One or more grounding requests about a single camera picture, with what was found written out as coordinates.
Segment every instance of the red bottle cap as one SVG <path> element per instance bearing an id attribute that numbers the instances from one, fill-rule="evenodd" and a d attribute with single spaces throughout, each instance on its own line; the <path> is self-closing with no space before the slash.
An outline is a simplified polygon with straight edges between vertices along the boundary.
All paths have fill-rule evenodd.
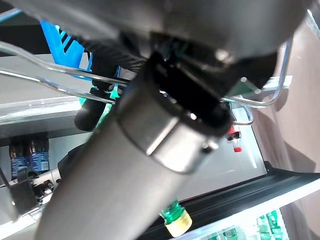
<path id="1" fill-rule="evenodd" d="M 242 147 L 235 147 L 235 148 L 233 149 L 233 151 L 234 151 L 235 153 L 242 152 Z"/>

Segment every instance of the water bottle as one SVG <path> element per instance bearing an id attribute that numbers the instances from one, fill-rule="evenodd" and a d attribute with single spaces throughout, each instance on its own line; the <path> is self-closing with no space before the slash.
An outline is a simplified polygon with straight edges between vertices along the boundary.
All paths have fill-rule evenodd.
<path id="1" fill-rule="evenodd" d="M 266 218 L 268 219 L 268 223 L 272 232 L 272 235 L 275 240 L 283 239 L 283 231 L 281 227 L 278 225 L 278 215 L 276 211 L 272 211 L 266 214 Z"/>
<path id="2" fill-rule="evenodd" d="M 266 217 L 263 215 L 256 219 L 257 226 L 259 229 L 259 235 L 261 240 L 271 240 L 271 235 L 268 228 Z"/>
<path id="3" fill-rule="evenodd" d="M 49 171 L 49 140 L 35 138 L 29 142 L 29 161 L 31 167 L 38 173 Z"/>
<path id="4" fill-rule="evenodd" d="M 232 125 L 230 127 L 226 139 L 232 144 L 235 153 L 242 152 L 242 147 L 240 145 L 241 132 L 238 126 Z"/>
<path id="5" fill-rule="evenodd" d="M 28 166 L 26 148 L 23 142 L 12 142 L 9 145 L 11 159 L 11 180 L 17 179 L 18 171 Z"/>

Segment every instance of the green bottle cap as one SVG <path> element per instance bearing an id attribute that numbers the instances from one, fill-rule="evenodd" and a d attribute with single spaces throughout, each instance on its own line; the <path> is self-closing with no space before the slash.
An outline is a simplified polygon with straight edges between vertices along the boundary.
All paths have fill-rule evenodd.
<path id="1" fill-rule="evenodd" d="M 192 225 L 192 219 L 178 200 L 173 201 L 167 208 L 160 212 L 164 225 L 174 237 L 184 234 Z"/>

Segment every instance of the plastic bottle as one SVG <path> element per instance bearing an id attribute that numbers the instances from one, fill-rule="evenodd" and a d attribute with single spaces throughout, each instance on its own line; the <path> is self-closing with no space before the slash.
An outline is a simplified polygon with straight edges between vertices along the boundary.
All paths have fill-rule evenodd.
<path id="1" fill-rule="evenodd" d="M 11 158 L 11 180 L 18 176 L 18 171 L 28 166 L 26 148 L 23 142 L 13 142 L 9 145 L 9 155 Z"/>
<path id="2" fill-rule="evenodd" d="M 218 236 L 212 236 L 212 237 L 208 238 L 208 240 L 218 240 Z"/>
<path id="3" fill-rule="evenodd" d="M 263 215 L 261 217 L 258 217 L 256 219 L 256 222 L 261 240 L 270 240 L 271 235 L 268 229 L 268 223 L 265 216 Z"/>
<path id="4" fill-rule="evenodd" d="M 49 171 L 49 140 L 46 137 L 31 140 L 29 153 L 30 165 L 38 174 Z"/>
<path id="5" fill-rule="evenodd" d="M 192 224 L 192 219 L 184 207 L 178 200 L 173 201 L 169 206 L 160 212 L 160 216 L 164 219 L 164 225 L 169 233 L 177 238 L 184 234 Z"/>
<path id="6" fill-rule="evenodd" d="M 272 232 L 273 237 L 276 240 L 283 239 L 283 232 L 281 227 L 278 225 L 278 215 L 276 211 L 272 211 L 266 214 L 266 218 L 268 219 L 268 223 Z"/>
<path id="7" fill-rule="evenodd" d="M 238 126 L 232 125 L 230 127 L 226 139 L 232 144 L 235 153 L 242 152 L 242 147 L 240 145 L 241 132 Z"/>
<path id="8" fill-rule="evenodd" d="M 226 240 L 238 240 L 238 235 L 235 228 L 225 231 L 223 233 L 223 236 L 225 237 Z"/>

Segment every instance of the green bottle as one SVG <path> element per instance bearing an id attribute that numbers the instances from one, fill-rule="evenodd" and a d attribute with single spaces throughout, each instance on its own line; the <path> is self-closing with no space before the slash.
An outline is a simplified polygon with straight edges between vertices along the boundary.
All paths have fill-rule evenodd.
<path id="1" fill-rule="evenodd" d="M 184 234 L 192 224 L 192 219 L 186 209 L 174 200 L 170 205 L 160 212 L 164 219 L 164 225 L 172 237 L 177 238 Z"/>
<path id="2" fill-rule="evenodd" d="M 259 228 L 259 235 L 261 240 L 270 240 L 271 239 L 271 235 L 268 229 L 268 224 L 267 224 L 267 220 L 265 218 L 265 216 L 261 216 L 258 217 L 256 219 L 257 222 L 257 226 Z"/>
<path id="3" fill-rule="evenodd" d="M 237 231 L 235 228 L 232 228 L 228 231 L 225 231 L 223 233 L 223 236 L 225 236 L 225 238 L 227 240 L 238 240 L 238 235 L 237 235 Z"/>
<path id="4" fill-rule="evenodd" d="M 276 211 L 272 211 L 266 214 L 268 223 L 271 229 L 278 227 L 278 215 Z"/>
<path id="5" fill-rule="evenodd" d="M 272 211 L 266 214 L 266 218 L 268 219 L 268 223 L 275 240 L 283 239 L 283 232 L 281 227 L 278 225 L 278 215 L 276 211 Z"/>

